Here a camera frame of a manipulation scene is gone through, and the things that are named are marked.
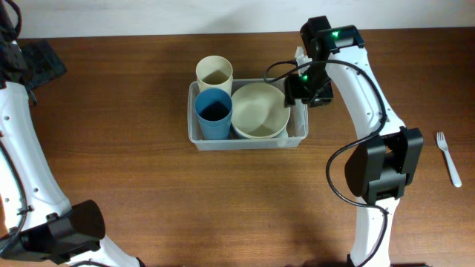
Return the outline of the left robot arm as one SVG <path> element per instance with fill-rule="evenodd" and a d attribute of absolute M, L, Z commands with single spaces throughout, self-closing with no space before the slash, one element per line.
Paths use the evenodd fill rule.
<path fill-rule="evenodd" d="M 1 258 L 142 266 L 106 235 L 93 200 L 71 205 L 56 183 L 30 115 L 36 99 L 25 87 L 28 66 L 16 41 L 22 25 L 12 24 L 6 5 L 20 14 L 14 1 L 1 2 L 1 201 L 8 231 L 1 239 Z"/>

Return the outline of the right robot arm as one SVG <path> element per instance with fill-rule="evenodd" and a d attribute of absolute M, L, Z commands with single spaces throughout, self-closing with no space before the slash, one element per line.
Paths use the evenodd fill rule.
<path fill-rule="evenodd" d="M 284 74 L 286 106 L 300 100 L 317 107 L 339 90 L 357 139 L 338 149 L 353 153 L 344 166 L 355 197 L 356 237 L 348 266 L 390 266 L 393 216 L 415 174 L 423 146 L 418 128 L 409 129 L 395 114 L 371 70 L 364 40 L 353 25 L 333 28 L 326 16 L 309 19 L 300 29 L 304 52 L 295 54 L 295 69 Z"/>

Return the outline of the blue cup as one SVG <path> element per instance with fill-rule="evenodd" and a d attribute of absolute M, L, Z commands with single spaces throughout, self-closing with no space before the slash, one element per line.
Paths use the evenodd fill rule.
<path fill-rule="evenodd" d="M 207 140 L 225 140 L 231 135 L 231 122 L 225 122 L 222 125 L 211 126 L 204 122 L 199 122 L 200 129 Z"/>
<path fill-rule="evenodd" d="M 194 111 L 199 122 L 211 127 L 230 122 L 232 99 L 224 90 L 210 88 L 199 93 L 194 101 Z"/>

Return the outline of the blue bowl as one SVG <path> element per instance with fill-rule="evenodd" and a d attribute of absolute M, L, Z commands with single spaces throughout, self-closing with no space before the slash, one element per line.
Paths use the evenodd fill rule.
<path fill-rule="evenodd" d="M 238 133 L 235 129 L 232 129 L 232 131 L 233 131 L 233 133 L 232 133 L 232 134 L 233 134 L 233 137 L 234 137 L 235 139 L 249 139 L 249 137 L 246 137 L 246 136 L 244 136 L 244 135 Z"/>

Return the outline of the white plastic spoon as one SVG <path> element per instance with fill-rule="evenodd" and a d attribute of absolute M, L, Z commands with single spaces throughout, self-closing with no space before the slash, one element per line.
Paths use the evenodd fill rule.
<path fill-rule="evenodd" d="M 289 134 L 286 129 L 283 129 L 277 136 L 276 138 L 278 139 L 286 139 L 289 137 Z"/>

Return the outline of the cream bowl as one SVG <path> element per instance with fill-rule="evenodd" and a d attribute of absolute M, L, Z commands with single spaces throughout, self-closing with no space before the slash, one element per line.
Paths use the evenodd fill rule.
<path fill-rule="evenodd" d="M 286 127 L 291 110 L 284 104 L 284 93 L 277 87 L 255 82 L 232 94 L 231 123 L 245 139 L 270 139 Z"/>

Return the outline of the white plastic fork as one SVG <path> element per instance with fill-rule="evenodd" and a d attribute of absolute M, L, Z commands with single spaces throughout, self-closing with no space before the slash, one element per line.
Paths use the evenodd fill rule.
<path fill-rule="evenodd" d="M 446 141 L 446 138 L 445 138 L 445 135 L 444 135 L 443 132 L 437 132 L 436 133 L 436 144 L 445 156 L 445 160 L 446 160 L 447 167 L 448 167 L 448 173 L 450 175 L 452 184 L 456 188 L 461 188 L 462 187 L 462 181 L 460 179 L 460 176 L 458 174 L 456 166 L 454 165 L 454 162 L 453 162 L 453 159 L 451 157 L 450 151 L 448 149 L 448 144 L 447 144 L 447 141 Z"/>

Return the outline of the cream cup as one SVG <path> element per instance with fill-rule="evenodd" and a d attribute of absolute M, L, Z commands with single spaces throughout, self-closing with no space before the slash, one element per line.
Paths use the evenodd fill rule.
<path fill-rule="evenodd" d="M 234 68 L 228 59 L 222 56 L 207 56 L 197 63 L 195 73 L 200 92 L 218 88 L 231 95 Z"/>

